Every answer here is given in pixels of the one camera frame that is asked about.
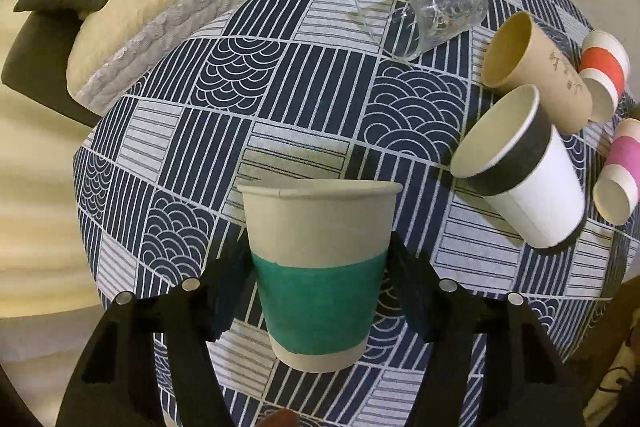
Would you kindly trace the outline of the green banded paper cup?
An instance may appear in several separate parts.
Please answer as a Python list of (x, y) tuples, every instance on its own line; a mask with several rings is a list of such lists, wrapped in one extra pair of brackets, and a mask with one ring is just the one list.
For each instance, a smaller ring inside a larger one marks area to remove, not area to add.
[(280, 179), (238, 190), (274, 354), (306, 373), (355, 364), (378, 305), (401, 184)]

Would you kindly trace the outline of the pink banded paper cup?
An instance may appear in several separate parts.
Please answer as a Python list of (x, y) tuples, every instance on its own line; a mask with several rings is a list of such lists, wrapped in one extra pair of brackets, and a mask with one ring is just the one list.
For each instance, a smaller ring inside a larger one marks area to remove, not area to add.
[(596, 184), (593, 202), (612, 225), (623, 225), (639, 202), (639, 121), (626, 118), (616, 127)]

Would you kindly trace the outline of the black banded white paper cup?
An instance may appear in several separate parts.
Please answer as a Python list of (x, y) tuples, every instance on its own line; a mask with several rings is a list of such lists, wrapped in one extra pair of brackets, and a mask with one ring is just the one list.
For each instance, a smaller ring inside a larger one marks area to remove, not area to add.
[(477, 121), (452, 155), (468, 182), (537, 251), (574, 245), (586, 223), (586, 196), (538, 88), (518, 87)]

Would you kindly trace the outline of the brown kraft paper cup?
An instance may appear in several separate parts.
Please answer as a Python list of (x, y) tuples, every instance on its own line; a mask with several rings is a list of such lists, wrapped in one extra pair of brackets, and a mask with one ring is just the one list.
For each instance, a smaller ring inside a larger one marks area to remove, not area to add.
[(527, 12), (510, 16), (497, 30), (484, 55), (480, 80), (506, 94), (532, 84), (552, 124), (574, 134), (592, 113), (592, 96), (570, 60)]

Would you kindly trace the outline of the red banded paper cup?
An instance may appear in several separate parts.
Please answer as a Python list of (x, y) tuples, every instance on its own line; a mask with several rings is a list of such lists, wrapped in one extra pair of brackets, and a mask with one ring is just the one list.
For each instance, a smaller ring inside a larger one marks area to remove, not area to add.
[(591, 93), (590, 120), (604, 124), (613, 118), (626, 88), (630, 60), (625, 48), (608, 32), (591, 31), (582, 42), (578, 72)]

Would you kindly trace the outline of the clear plastic cup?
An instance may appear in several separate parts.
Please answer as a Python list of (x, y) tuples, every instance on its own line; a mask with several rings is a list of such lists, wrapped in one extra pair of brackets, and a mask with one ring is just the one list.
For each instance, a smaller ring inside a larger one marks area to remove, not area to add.
[(484, 20), (488, 0), (355, 0), (357, 20), (383, 53), (411, 61)]

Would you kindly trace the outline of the beige curtain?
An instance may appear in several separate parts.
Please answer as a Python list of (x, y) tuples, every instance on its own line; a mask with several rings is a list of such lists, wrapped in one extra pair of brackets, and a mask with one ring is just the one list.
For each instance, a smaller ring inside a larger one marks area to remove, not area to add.
[(72, 158), (89, 130), (1, 90), (1, 361), (82, 346), (101, 313), (82, 247)]

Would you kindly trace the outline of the navy patterned tablecloth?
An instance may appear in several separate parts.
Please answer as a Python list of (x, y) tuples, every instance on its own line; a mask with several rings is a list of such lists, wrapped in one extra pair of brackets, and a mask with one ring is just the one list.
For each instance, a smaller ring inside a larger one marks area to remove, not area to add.
[(396, 181), (410, 251), (471, 291), (519, 291), (562, 357), (600, 327), (639, 249), (639, 225), (590, 210), (547, 257), (449, 171), (494, 103), (490, 39), (518, 11), (572, 61), (591, 24), (572, 0), (488, 0), (484, 20), (415, 60), (384, 56), (355, 0), (248, 0), (148, 69), (74, 158), (79, 224), (101, 299), (167, 293), (244, 228), (235, 184), (260, 178)]

